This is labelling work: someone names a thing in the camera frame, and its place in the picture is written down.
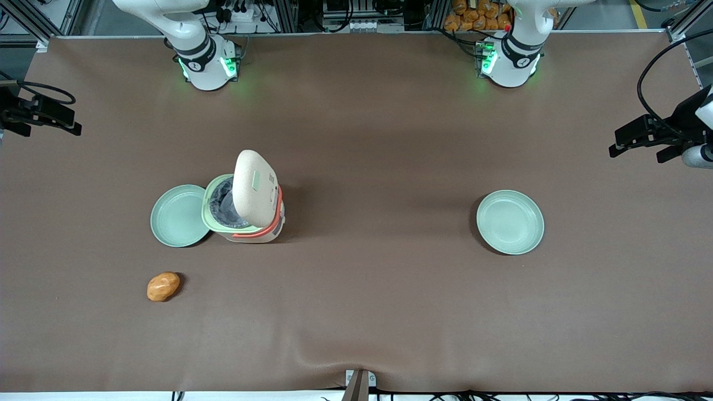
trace metal bracket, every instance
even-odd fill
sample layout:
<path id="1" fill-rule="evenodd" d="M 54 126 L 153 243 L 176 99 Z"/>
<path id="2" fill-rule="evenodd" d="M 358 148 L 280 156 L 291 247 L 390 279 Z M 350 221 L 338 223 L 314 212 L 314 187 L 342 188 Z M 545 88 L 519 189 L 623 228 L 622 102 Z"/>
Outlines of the metal bracket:
<path id="1" fill-rule="evenodd" d="M 369 372 L 368 370 L 365 370 L 364 373 L 366 373 L 367 377 L 369 378 L 369 387 L 376 387 L 376 375 L 372 372 Z M 353 370 L 347 370 L 347 379 L 344 381 L 344 385 L 349 385 L 349 382 L 352 381 L 353 375 Z"/>
<path id="2" fill-rule="evenodd" d="M 47 53 L 47 45 L 40 41 L 35 45 L 35 49 L 37 49 L 37 53 Z"/>
<path id="3" fill-rule="evenodd" d="M 376 375 L 367 370 L 347 370 L 347 389 L 342 401 L 369 401 L 369 386 L 373 381 L 376 387 Z"/>

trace green indicator light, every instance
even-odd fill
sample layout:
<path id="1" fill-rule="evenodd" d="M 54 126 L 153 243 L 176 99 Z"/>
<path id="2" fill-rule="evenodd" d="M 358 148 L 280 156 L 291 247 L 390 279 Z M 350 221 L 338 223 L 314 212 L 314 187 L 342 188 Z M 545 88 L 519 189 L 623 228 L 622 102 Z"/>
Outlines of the green indicator light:
<path id="1" fill-rule="evenodd" d="M 234 76 L 235 75 L 235 63 L 228 59 L 224 59 L 223 57 L 220 58 L 220 63 L 223 66 L 223 69 L 225 70 L 225 73 L 228 76 Z"/>

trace table surface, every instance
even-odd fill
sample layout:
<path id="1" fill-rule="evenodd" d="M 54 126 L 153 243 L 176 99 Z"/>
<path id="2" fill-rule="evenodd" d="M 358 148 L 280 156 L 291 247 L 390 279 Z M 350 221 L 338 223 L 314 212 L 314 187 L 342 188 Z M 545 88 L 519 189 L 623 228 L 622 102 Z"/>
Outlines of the table surface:
<path id="1" fill-rule="evenodd" d="M 607 153 L 666 44 L 552 35 L 504 89 L 439 35 L 256 38 L 205 93 L 161 40 L 51 41 L 28 80 L 74 93 L 84 131 L 6 135 L 0 390 L 323 388 L 353 367 L 400 391 L 706 389 L 713 176 Z M 644 87 L 662 115 L 696 90 L 683 49 Z M 154 239 L 164 191 L 246 148 L 284 188 L 275 243 Z M 503 188 L 545 216 L 529 254 L 475 229 Z M 149 302 L 165 270 L 183 289 Z"/>

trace potato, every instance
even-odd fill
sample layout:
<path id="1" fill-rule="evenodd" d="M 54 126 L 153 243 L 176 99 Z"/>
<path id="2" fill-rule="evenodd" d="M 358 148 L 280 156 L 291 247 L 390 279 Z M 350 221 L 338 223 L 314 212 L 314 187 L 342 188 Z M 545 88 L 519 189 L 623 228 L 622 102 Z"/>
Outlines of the potato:
<path id="1" fill-rule="evenodd" d="M 453 11 L 455 11 L 458 15 L 463 15 L 463 13 L 468 9 L 466 0 L 453 0 L 453 2 L 451 2 L 451 6 L 453 7 Z"/>
<path id="2" fill-rule="evenodd" d="M 498 20 L 495 18 L 486 19 L 486 31 L 492 31 L 498 29 Z"/>
<path id="3" fill-rule="evenodd" d="M 495 18 L 498 16 L 498 11 L 500 11 L 500 7 L 498 6 L 497 3 L 491 3 L 491 7 L 489 10 L 486 12 L 486 18 Z"/>
<path id="4" fill-rule="evenodd" d="M 163 272 L 148 282 L 146 296 L 153 302 L 167 300 L 180 285 L 180 277 L 174 272 Z"/>
<path id="5" fill-rule="evenodd" d="M 478 0 L 478 14 L 486 15 L 489 9 L 491 9 L 489 0 Z"/>
<path id="6" fill-rule="evenodd" d="M 485 29 L 486 28 L 486 18 L 484 16 L 478 17 L 473 22 L 473 29 Z"/>
<path id="7" fill-rule="evenodd" d="M 508 26 L 512 26 L 510 17 L 507 14 L 500 14 L 498 16 L 498 29 L 504 30 Z"/>
<path id="8" fill-rule="evenodd" d="M 463 13 L 463 16 L 461 17 L 463 19 L 463 22 L 473 22 L 476 19 L 478 19 L 478 11 L 474 9 L 468 9 L 468 11 Z"/>
<path id="9" fill-rule="evenodd" d="M 443 29 L 447 31 L 458 31 L 459 26 L 461 25 L 461 17 L 457 16 L 455 14 L 449 14 L 446 17 L 446 21 L 443 23 Z"/>

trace open lid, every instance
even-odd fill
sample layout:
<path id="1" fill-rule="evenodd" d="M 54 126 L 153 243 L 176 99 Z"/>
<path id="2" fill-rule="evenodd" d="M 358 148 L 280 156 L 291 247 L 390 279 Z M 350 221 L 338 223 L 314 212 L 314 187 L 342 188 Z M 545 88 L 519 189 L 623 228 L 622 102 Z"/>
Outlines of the open lid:
<path id="1" fill-rule="evenodd" d="M 237 214 L 255 227 L 266 227 L 277 213 L 277 175 L 262 156 L 240 152 L 232 178 L 232 202 Z"/>

